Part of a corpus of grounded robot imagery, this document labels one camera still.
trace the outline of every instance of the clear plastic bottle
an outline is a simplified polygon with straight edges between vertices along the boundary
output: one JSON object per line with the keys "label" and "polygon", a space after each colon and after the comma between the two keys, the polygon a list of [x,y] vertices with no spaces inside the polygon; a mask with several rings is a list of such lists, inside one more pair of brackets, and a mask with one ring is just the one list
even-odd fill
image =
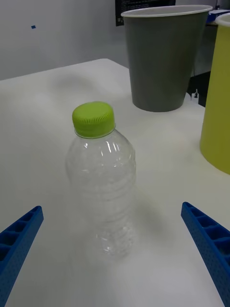
{"label": "clear plastic bottle", "polygon": [[125,255],[133,243],[129,221],[136,180],[135,151],[115,129],[112,107],[86,103],[73,112],[77,137],[66,159],[76,206],[93,226],[104,254]]}

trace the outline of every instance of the gray cup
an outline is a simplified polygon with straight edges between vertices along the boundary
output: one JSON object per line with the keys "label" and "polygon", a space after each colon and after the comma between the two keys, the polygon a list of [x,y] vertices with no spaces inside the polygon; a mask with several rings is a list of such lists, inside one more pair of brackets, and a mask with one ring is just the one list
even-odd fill
{"label": "gray cup", "polygon": [[122,13],[134,105],[166,112],[183,104],[211,9],[181,5]]}

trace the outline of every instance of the bottle cap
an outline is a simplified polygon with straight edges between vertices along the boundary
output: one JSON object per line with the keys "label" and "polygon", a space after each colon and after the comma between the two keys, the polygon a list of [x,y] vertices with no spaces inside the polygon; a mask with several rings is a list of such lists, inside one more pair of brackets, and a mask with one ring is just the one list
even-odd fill
{"label": "bottle cap", "polygon": [[76,133],[87,139],[97,139],[115,129],[113,108],[106,102],[94,101],[78,106],[72,114]]}

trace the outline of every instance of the white tabletop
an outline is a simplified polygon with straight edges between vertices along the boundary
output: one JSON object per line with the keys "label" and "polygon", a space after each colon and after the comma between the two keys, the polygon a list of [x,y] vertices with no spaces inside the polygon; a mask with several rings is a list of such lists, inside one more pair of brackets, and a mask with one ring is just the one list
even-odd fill
{"label": "white tabletop", "polygon": [[[65,155],[73,109],[102,100],[136,149],[139,243],[110,267],[84,257]],[[218,307],[185,226],[183,201],[230,229],[230,176],[199,151],[205,109],[150,113],[131,101],[128,69],[107,59],[0,82],[0,231],[41,205],[44,222],[7,307]]]}

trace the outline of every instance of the yellow cup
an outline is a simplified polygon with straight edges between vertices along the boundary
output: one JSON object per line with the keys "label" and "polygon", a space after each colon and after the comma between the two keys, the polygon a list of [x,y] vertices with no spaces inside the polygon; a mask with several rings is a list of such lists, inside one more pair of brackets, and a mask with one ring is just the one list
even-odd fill
{"label": "yellow cup", "polygon": [[230,14],[218,17],[216,22],[218,32],[200,150],[213,166],[230,174]]}

